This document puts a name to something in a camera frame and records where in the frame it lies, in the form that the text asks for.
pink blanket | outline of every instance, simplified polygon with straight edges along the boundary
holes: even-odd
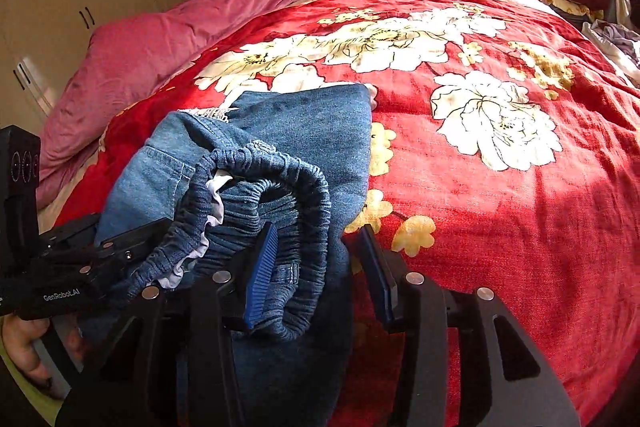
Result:
[[[190,0],[98,28],[42,132],[38,208],[98,147],[115,115],[148,97],[185,62],[257,16],[296,0]]]

black door handle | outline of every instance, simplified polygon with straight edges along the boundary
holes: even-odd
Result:
[[[31,84],[31,81],[29,79],[29,75],[27,74],[27,72],[24,70],[22,64],[20,62],[18,62],[18,69],[20,70],[20,72],[22,73],[22,76],[24,77],[24,79],[27,81],[27,84]]]
[[[25,91],[26,88],[22,85],[22,83],[20,81],[20,77],[18,76],[18,73],[15,72],[15,70],[14,70],[14,75],[15,75],[15,80],[18,81],[18,84],[20,84],[20,87],[22,88],[22,90]]]
[[[82,17],[82,20],[84,21],[84,25],[86,26],[87,29],[89,29],[89,23],[86,21],[86,19],[84,18],[84,13],[82,13],[81,11],[78,12],[80,14],[80,16]]]
[[[91,15],[91,12],[89,11],[89,9],[85,6],[84,9],[86,10],[86,12],[89,14],[89,17],[91,17],[91,24],[93,26],[95,26],[95,21],[94,21],[94,16]]]

black robotic device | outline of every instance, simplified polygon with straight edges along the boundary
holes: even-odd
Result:
[[[98,247],[92,246],[97,214],[38,235],[39,152],[40,140],[26,131],[0,131],[0,315],[29,320],[98,310],[110,286],[161,242],[171,221],[149,223]],[[458,330],[460,343],[459,427],[580,425],[545,357],[492,290],[441,288],[409,271],[400,254],[380,248],[369,225],[359,232],[356,254],[376,318],[389,333],[405,335],[389,427],[445,424],[447,328]],[[138,427],[175,427],[185,419],[191,427],[244,426],[230,332],[248,329],[242,296],[254,262],[247,249],[189,290],[147,287],[83,367],[71,361],[52,326],[39,353],[44,356],[44,346],[68,385],[56,427],[111,427],[123,419]],[[180,364],[166,363],[180,359],[188,369],[182,402]]]

denim waistband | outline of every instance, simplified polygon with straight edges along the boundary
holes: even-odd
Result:
[[[162,244],[132,273],[127,295],[138,295],[199,245],[212,202],[206,183],[218,169],[251,181],[241,181],[229,194],[222,194],[225,218],[222,225],[207,233],[206,268],[198,267],[198,271],[220,269],[236,251],[250,246],[265,222],[258,213],[260,199],[268,192],[280,192],[275,200],[277,210],[269,217],[280,220],[275,223],[279,244],[276,264],[299,267],[297,288],[285,302],[284,296],[273,295],[278,293],[276,282],[258,328],[279,340],[292,340],[308,329],[324,287],[329,189],[318,167],[277,152],[260,140],[238,150],[214,150],[200,160],[185,204]]]

human hand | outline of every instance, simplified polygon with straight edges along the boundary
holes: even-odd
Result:
[[[44,386],[51,377],[40,360],[32,342],[49,329],[49,319],[24,321],[16,315],[7,315],[2,321],[2,342],[9,358],[33,383]],[[72,357],[82,360],[87,346],[78,327],[72,328],[66,339],[62,339]]]

